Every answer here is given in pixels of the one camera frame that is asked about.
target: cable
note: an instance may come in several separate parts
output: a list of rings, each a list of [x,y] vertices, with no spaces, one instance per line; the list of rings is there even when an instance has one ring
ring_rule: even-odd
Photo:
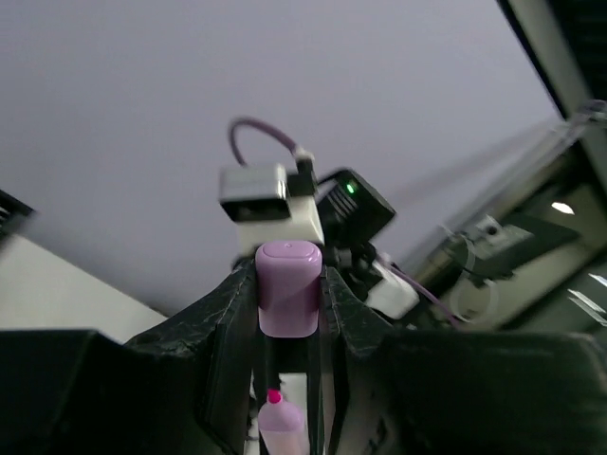
[[[442,310],[442,312],[445,314],[445,317],[451,323],[451,326],[453,326],[456,329],[459,328],[460,324],[457,321],[457,319],[454,317],[453,313],[449,310],[447,305],[445,305],[442,301],[440,301],[440,299],[438,297],[436,297],[432,292],[430,292],[428,289],[426,289],[419,282],[416,282],[413,278],[409,277],[408,275],[405,275],[398,268],[394,267],[389,261],[386,261],[384,258],[382,258],[380,254],[377,255],[377,259],[383,266],[388,268],[388,270],[390,270],[392,273],[394,273],[402,281],[410,284],[417,292],[422,294],[431,303],[433,303],[438,308],[440,308]]]
[[[462,274],[459,276],[457,282],[451,289],[451,294],[449,295],[449,308],[458,319],[464,321],[466,324],[479,324],[481,322],[485,322],[495,314],[499,303],[499,293],[497,290],[497,285],[493,280],[484,280],[484,283],[489,288],[489,302],[485,312],[478,318],[466,318],[462,315],[459,308],[459,298],[465,285],[464,282],[466,282],[471,276],[469,270],[474,269],[474,264],[476,263],[476,250],[471,239],[463,234],[460,234],[460,237],[466,243],[466,247],[468,248],[468,257],[466,259],[466,265],[462,269]]]
[[[236,158],[236,161],[241,166],[248,165],[247,161],[245,161],[245,159],[243,158],[240,149],[238,148],[238,144],[236,144],[236,131],[243,126],[248,126],[249,128],[253,128],[257,131],[265,133],[270,137],[273,137],[281,144],[283,144],[291,152],[292,155],[294,155],[298,149],[297,143],[278,128],[275,128],[272,125],[265,123],[264,121],[258,120],[257,118],[236,118],[232,121],[230,127],[228,128],[228,141],[230,142],[230,148],[232,154],[234,155],[234,158]]]
[[[469,274],[470,274],[472,277],[476,277],[476,278],[481,279],[481,280],[483,280],[483,281],[485,281],[485,280],[492,281],[494,278],[496,278],[495,276],[483,275],[482,273],[478,273],[478,272],[475,272],[474,270],[471,270],[471,269],[467,268],[465,264],[462,264],[462,263],[460,263],[460,262],[457,260],[457,258],[455,257],[455,255],[453,254],[453,252],[452,252],[452,251],[449,251],[449,250],[447,250],[447,249],[443,249],[443,251],[445,252],[445,254],[446,254],[447,256],[449,256],[449,259],[451,259],[451,261],[452,261],[452,262],[453,262],[453,263],[454,263],[454,264],[455,264],[455,265],[456,265],[456,266],[457,266],[457,267],[458,267],[460,270],[463,270],[463,271],[465,271],[465,272],[468,272],[468,273],[469,273]],[[432,264],[434,267],[441,268],[441,267],[440,267],[438,264],[435,264],[435,263],[433,263],[433,262],[431,262],[431,264]],[[499,278],[500,278],[500,279],[507,279],[507,278],[508,278],[508,276],[507,276],[507,275],[503,275],[503,276],[501,276],[501,277],[499,277]]]

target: pink bottle cap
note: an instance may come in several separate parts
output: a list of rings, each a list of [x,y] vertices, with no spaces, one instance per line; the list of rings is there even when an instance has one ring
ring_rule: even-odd
[[[269,401],[272,405],[280,403],[282,399],[283,396],[281,395],[281,391],[277,391],[275,389],[267,390],[267,401]]]

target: metal frame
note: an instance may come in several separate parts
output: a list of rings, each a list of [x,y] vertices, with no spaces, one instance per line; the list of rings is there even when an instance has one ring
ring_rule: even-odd
[[[579,107],[592,98],[576,60],[561,34],[559,23],[546,0],[498,0],[506,19],[513,27],[531,62],[536,67],[546,89],[563,118],[573,118]],[[579,142],[596,171],[600,186],[607,189],[607,135],[601,128],[584,128],[578,132]],[[552,143],[548,135],[538,146],[515,163],[487,192],[470,201],[460,212],[445,223],[453,231],[463,230],[486,213],[499,212],[506,199],[516,198],[517,185],[539,173],[542,167],[562,154],[574,141],[561,145]],[[418,249],[404,258],[399,266],[414,275],[426,258],[439,250],[445,242],[445,232],[436,227]]]
[[[0,252],[7,239],[17,232],[34,210],[10,194],[0,190],[0,208],[6,213],[0,226]]]
[[[510,166],[499,179],[487,186],[485,191],[480,191],[478,197],[447,220],[443,226],[452,232],[461,232],[469,229],[488,214],[499,218],[500,213],[512,205],[513,199],[517,199],[517,196],[521,198],[525,187],[528,187],[533,177],[545,172],[574,143],[587,132],[594,130],[589,126],[593,126],[598,119],[603,120],[604,113],[607,113],[607,101],[585,102],[569,120],[555,125],[534,148]],[[444,228],[436,227],[426,241],[398,266],[414,275],[429,256],[444,247],[447,240]]]

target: plastic bottle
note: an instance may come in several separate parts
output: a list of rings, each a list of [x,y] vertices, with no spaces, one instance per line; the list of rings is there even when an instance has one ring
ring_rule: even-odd
[[[259,327],[268,337],[309,337],[319,325],[322,254],[306,241],[274,241],[255,253]]]
[[[280,391],[267,391],[267,401],[259,409],[257,422],[269,455],[309,454],[304,413],[285,401]]]

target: ceiling light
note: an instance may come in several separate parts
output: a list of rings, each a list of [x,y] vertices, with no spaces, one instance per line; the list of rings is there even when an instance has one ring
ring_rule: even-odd
[[[594,278],[595,280],[597,280],[598,282],[600,282],[603,286],[607,287],[607,280],[605,280],[600,275],[595,275],[594,273],[589,273],[588,276],[590,278]]]
[[[567,215],[574,215],[575,212],[573,211],[573,209],[571,209],[571,207],[569,207],[567,204],[563,204],[563,202],[553,202],[552,203],[552,208],[554,210],[558,210],[561,213],[565,213]]]
[[[583,303],[588,305],[588,307],[592,308],[593,311],[596,311],[597,313],[607,313],[598,304],[594,303],[590,298],[583,295],[580,291],[574,291],[573,289],[567,289],[567,290],[571,294],[576,296],[579,300],[581,300]]]
[[[594,319],[600,325],[602,325],[603,327],[607,327],[607,319],[603,318],[596,311],[593,311],[592,308],[586,306],[583,301],[575,297],[568,297],[567,299],[575,303],[581,310],[583,310],[584,313],[586,313],[589,317]]]

